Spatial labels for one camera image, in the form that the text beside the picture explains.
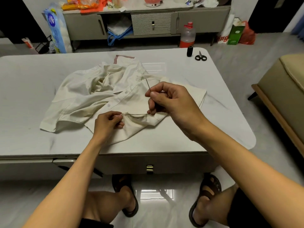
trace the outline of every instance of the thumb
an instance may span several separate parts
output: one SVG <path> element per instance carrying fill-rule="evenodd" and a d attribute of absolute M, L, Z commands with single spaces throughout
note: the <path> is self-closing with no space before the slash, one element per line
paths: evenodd
<path fill-rule="evenodd" d="M 164 94 L 160 94 L 158 92 L 151 92 L 150 98 L 163 107 L 166 107 L 170 103 L 170 99 L 168 99 Z"/>
<path fill-rule="evenodd" d="M 113 126 L 115 126 L 118 122 L 120 122 L 122 118 L 123 115 L 113 116 L 113 119 L 111 120 Z"/>

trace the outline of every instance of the sandal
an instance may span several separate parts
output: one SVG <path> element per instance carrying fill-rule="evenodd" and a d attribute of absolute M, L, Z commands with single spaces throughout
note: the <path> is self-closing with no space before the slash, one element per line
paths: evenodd
<path fill-rule="evenodd" d="M 214 195 L 212 195 L 208 190 L 202 190 L 203 186 L 208 186 L 214 192 Z M 220 184 L 219 180 L 217 179 L 216 176 L 214 176 L 214 175 L 212 175 L 210 173 L 204 173 L 204 179 L 203 179 L 203 181 L 202 181 L 201 186 L 200 186 L 199 189 L 200 189 L 199 196 L 197 197 L 195 203 L 192 205 L 192 207 L 190 208 L 190 211 L 189 211 L 190 222 L 195 227 L 203 227 L 208 222 L 208 220 L 207 220 L 204 224 L 199 225 L 199 224 L 197 224 L 195 222 L 195 220 L 193 218 L 194 210 L 195 210 L 195 208 L 197 206 L 197 202 L 198 202 L 199 198 L 201 196 L 206 196 L 207 198 L 209 198 L 211 200 L 215 195 L 217 195 L 220 192 L 222 192 L 222 187 L 221 187 L 221 184 Z"/>
<path fill-rule="evenodd" d="M 133 217 L 138 211 L 138 202 L 137 202 L 137 199 L 135 197 L 135 194 L 134 194 L 134 191 L 133 191 L 133 188 L 131 185 L 131 175 L 130 174 L 113 174 L 112 175 L 112 186 L 116 193 L 119 192 L 123 186 L 127 186 L 131 189 L 133 196 L 135 198 L 135 203 L 136 203 L 135 209 L 131 212 L 127 211 L 126 209 L 122 209 L 122 211 L 128 218 Z"/>

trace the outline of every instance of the ribbed drawer front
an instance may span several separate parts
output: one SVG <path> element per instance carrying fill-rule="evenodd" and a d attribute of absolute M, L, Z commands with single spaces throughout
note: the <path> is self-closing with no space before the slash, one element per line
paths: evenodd
<path fill-rule="evenodd" d="M 170 34 L 171 15 L 172 13 L 132 14 L 134 35 Z"/>

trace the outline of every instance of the floor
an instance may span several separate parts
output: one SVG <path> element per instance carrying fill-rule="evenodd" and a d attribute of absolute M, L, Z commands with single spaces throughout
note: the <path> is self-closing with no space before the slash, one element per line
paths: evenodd
<path fill-rule="evenodd" d="M 203 39 L 196 47 L 208 50 L 216 67 L 230 89 L 253 132 L 257 143 L 251 149 L 260 159 L 277 171 L 304 186 L 304 159 L 295 149 L 282 128 L 261 103 L 259 98 L 248 101 L 257 83 L 276 59 L 289 53 L 304 53 L 304 43 L 287 33 L 258 34 L 254 45 L 228 46 L 214 44 L 210 47 Z M 176 48 L 177 39 L 154 38 L 152 41 L 122 40 L 108 48 L 105 42 L 83 43 L 77 53 L 109 50 Z M 24 45 L 0 45 L 0 56 L 33 54 Z M 234 184 L 230 176 L 218 167 L 214 173 L 226 189 Z M 193 227 L 188 211 L 195 201 L 202 174 L 174 174 L 134 176 L 134 188 L 141 193 L 138 214 L 126 218 L 120 212 L 113 221 L 115 227 Z M 0 228 L 19 228 L 39 202 L 56 185 L 56 181 L 24 181 L 0 183 Z M 113 191 L 111 177 L 92 180 L 90 190 Z M 166 192 L 166 199 L 158 191 Z M 205 226 L 225 227 L 215 222 Z"/>

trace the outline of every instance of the green box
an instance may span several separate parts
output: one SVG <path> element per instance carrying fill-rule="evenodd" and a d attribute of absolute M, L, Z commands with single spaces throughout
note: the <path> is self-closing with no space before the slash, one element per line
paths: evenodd
<path fill-rule="evenodd" d="M 227 45 L 236 45 L 239 42 L 244 29 L 245 23 L 242 22 L 241 19 L 235 18 L 229 34 Z"/>

